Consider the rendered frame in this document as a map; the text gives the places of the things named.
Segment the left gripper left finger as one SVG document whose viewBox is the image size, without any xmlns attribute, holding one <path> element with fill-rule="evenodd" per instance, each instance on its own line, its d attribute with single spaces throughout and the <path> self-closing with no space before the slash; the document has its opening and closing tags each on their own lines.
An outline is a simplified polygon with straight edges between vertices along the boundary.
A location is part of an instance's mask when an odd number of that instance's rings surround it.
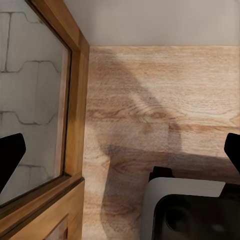
<svg viewBox="0 0 240 240">
<path fill-rule="evenodd" d="M 0 193 L 26 152 L 21 133 L 0 138 Z"/>
</svg>

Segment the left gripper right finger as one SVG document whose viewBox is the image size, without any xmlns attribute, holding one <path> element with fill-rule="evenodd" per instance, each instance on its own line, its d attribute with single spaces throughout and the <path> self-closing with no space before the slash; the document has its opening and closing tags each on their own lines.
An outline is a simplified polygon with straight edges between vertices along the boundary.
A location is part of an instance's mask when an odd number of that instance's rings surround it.
<svg viewBox="0 0 240 240">
<path fill-rule="evenodd" d="M 240 135 L 235 133 L 228 133 L 224 151 L 240 173 Z"/>
</svg>

